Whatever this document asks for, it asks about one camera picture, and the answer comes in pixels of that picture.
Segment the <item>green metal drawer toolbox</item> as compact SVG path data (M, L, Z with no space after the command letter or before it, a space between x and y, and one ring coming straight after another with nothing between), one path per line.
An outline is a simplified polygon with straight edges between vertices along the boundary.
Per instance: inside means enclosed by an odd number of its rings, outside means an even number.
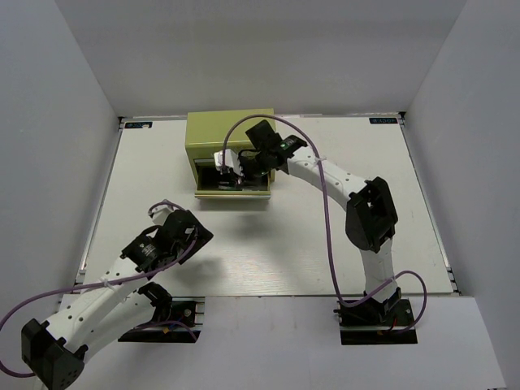
M273 115L272 108L188 113L185 150L197 185L197 199L262 199L271 197L271 184L243 185L215 168L213 154L222 150L224 138L236 122L248 115ZM219 184L240 185L242 191L219 191Z

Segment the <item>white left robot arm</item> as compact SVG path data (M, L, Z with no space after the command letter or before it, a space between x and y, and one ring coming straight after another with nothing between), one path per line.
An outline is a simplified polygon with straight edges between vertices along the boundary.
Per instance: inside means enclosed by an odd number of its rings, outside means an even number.
M22 359L48 389L77 380L96 352L131 330L179 321L183 309L153 278L190 259L214 237L189 210L164 209L69 306L21 331Z

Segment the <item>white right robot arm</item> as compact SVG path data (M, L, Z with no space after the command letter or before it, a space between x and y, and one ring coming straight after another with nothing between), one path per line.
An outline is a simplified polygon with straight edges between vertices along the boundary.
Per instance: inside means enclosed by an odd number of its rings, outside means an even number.
M384 324L397 312L401 290L395 280L392 264L392 239L398 221L397 211L386 180L359 178L329 162L320 155L314 142L300 129L281 137L270 121L272 115L259 114L258 123L246 131L257 150L253 173L283 171L319 189L323 197L327 256L333 288L340 289L333 264L332 229L329 202L334 201L345 212L345 233L360 250L365 272L365 296L353 304L342 301L346 308L364 306L368 317Z

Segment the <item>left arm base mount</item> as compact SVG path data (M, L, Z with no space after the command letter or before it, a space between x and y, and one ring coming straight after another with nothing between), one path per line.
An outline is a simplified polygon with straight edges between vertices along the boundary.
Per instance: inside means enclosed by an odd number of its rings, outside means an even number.
M205 313L203 297L173 298L150 321L124 333L120 343L195 344L202 332Z

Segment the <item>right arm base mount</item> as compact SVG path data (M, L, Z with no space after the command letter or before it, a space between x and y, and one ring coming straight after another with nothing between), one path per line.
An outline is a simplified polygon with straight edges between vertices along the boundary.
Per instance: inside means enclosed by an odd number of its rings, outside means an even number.
M342 345L416 345L414 327L404 331L414 322L414 313L409 299L401 299L385 317L371 315L360 306L347 309L338 305L334 309L339 320Z

